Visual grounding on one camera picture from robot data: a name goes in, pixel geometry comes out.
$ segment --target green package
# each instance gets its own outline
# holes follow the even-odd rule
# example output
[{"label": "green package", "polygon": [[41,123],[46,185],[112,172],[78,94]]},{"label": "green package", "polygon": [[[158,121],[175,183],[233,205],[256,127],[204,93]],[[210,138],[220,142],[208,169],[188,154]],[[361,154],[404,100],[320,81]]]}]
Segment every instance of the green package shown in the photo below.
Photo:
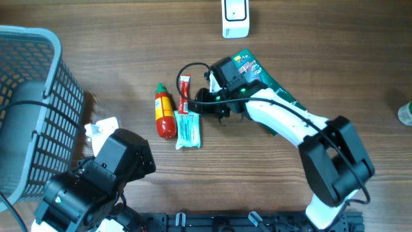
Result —
[{"label": "green package", "polygon": [[[264,67],[254,57],[252,52],[247,48],[232,56],[232,61],[238,68],[239,73],[244,73],[248,82],[257,79],[265,83],[269,88],[273,89],[275,93],[286,100],[287,102],[297,106],[302,110],[306,110],[295,98],[293,98],[275,79],[273,79]],[[277,132],[265,126],[273,135]]]}]

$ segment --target white container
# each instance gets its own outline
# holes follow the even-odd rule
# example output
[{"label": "white container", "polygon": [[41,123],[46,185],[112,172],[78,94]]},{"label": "white container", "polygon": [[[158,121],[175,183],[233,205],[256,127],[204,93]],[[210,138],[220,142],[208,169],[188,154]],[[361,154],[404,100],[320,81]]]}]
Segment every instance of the white container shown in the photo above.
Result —
[{"label": "white container", "polygon": [[408,126],[412,126],[412,102],[407,103],[398,111],[399,120]]}]

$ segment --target ketchup bottle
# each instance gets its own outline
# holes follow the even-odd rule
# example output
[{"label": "ketchup bottle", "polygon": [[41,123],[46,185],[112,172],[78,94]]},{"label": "ketchup bottle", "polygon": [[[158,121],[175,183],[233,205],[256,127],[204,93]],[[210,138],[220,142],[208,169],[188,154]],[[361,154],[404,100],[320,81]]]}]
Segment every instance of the ketchup bottle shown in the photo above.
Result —
[{"label": "ketchup bottle", "polygon": [[161,138],[170,139],[176,136],[176,121],[174,120],[172,104],[170,103],[169,94],[159,83],[156,90],[156,129]]}]

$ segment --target wood grain surface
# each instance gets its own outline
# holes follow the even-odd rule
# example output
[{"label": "wood grain surface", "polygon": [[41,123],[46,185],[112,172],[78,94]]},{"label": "wood grain surface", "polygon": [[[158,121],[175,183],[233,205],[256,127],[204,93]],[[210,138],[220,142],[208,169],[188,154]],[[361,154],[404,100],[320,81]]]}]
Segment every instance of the wood grain surface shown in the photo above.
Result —
[{"label": "wood grain surface", "polygon": [[[244,48],[312,113],[349,118],[376,168],[366,231],[412,231],[412,127],[397,110],[412,100],[412,2],[251,1],[250,35],[221,36],[220,2],[2,6],[0,23],[54,31],[88,100],[84,122],[118,117],[150,143],[157,172],[126,187],[138,212],[303,210],[312,192],[297,150],[233,115],[201,119],[201,148],[176,151],[155,128],[155,90],[174,101],[178,70]],[[191,93],[207,83],[202,67]],[[75,160],[91,154],[79,136]],[[17,204],[31,225],[37,203]],[[9,212],[0,231],[19,231]]]}]

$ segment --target red packet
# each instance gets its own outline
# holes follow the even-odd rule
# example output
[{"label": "red packet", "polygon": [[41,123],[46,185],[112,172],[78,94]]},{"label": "red packet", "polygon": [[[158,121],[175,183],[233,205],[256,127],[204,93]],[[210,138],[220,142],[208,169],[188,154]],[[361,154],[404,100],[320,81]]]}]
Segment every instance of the red packet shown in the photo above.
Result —
[{"label": "red packet", "polygon": [[[189,96],[189,81],[191,80],[190,74],[183,74],[180,76],[180,91],[182,91],[183,95],[186,97]],[[189,107],[187,104],[187,100],[184,99],[182,96],[179,98],[179,108],[178,113],[182,114],[189,114]]]}]

